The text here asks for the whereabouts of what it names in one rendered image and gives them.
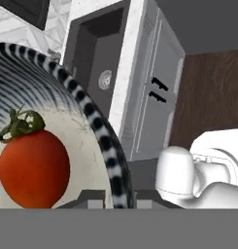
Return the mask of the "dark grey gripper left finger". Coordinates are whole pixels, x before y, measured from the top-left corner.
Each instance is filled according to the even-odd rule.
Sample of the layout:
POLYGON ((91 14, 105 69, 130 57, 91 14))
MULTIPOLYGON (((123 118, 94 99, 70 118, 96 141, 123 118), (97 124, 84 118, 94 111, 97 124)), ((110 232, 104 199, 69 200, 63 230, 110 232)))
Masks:
POLYGON ((60 206, 63 208, 77 209, 104 209, 105 191, 104 190, 82 190, 79 197, 60 206))

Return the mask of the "dark grey sink basin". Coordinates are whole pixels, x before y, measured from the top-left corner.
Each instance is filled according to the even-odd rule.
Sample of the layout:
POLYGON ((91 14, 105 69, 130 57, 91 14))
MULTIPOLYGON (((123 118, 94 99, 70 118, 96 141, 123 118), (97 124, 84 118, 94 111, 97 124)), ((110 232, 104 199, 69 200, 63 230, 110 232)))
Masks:
POLYGON ((71 21, 63 65, 106 118, 119 67, 130 0, 71 21))

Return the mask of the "grey cupboard door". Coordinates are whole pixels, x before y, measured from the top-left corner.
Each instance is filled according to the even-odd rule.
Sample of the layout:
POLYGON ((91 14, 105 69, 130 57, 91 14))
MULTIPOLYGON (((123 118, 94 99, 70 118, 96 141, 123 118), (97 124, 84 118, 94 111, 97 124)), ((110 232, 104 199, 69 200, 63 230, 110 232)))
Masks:
POLYGON ((145 85, 139 109, 134 111, 132 123, 121 138, 128 161, 155 159, 168 143, 177 97, 171 85, 165 86, 168 91, 156 84, 145 85), (166 103, 150 97, 150 91, 165 98, 166 103))
POLYGON ((185 52, 163 12, 156 5, 147 7, 137 59, 142 93, 160 90, 158 84, 152 83, 157 78, 163 84, 164 93, 177 95, 184 59, 185 52))

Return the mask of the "grey sink tap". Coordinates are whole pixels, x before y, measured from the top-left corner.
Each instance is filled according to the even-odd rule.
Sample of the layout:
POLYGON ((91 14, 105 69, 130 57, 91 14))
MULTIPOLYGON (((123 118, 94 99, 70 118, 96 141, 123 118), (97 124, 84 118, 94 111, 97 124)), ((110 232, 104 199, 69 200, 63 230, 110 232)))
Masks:
POLYGON ((51 49, 48 49, 48 54, 49 54, 49 58, 53 61, 55 61, 56 63, 58 63, 61 59, 61 53, 60 52, 55 52, 51 49))

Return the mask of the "white bowl with black-checked rim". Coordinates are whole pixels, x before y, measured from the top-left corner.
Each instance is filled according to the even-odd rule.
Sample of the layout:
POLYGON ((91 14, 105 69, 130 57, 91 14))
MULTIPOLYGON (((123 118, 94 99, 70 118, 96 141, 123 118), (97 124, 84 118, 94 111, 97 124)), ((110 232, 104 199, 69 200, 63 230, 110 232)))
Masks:
MULTIPOLYGON (((55 207, 74 207, 89 199, 100 208, 133 208, 130 172, 119 140, 80 83, 57 62, 31 48, 0 42, 0 136, 11 123, 10 111, 27 122, 33 111, 46 130, 63 143, 70 159, 70 179, 55 207)), ((5 144, 0 140, 0 156, 5 144)), ((0 208, 18 205, 0 181, 0 208)))

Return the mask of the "red tomato with green stem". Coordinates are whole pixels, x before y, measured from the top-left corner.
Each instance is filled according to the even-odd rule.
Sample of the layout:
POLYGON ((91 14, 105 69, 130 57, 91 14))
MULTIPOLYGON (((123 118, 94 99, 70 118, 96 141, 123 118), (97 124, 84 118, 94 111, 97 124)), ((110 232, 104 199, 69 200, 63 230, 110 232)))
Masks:
POLYGON ((0 142, 5 145, 0 181, 11 200, 23 208, 53 207, 68 187, 70 160, 43 117, 33 110, 11 110, 0 142))

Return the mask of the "dark wall fitting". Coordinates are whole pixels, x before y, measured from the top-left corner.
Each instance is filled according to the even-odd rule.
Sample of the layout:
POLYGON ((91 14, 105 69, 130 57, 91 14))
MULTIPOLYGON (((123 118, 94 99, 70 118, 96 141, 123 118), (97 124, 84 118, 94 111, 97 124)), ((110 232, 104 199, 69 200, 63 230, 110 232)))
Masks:
POLYGON ((40 30, 45 30, 51 0, 0 0, 5 8, 40 30))

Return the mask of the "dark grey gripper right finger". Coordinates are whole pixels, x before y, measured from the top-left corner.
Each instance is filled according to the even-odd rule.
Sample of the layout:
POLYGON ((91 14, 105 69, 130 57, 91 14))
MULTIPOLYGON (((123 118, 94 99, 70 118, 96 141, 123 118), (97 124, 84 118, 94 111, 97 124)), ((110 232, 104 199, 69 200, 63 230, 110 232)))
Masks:
POLYGON ((136 192, 137 209, 180 209, 180 206, 163 200, 156 190, 138 190, 136 192))

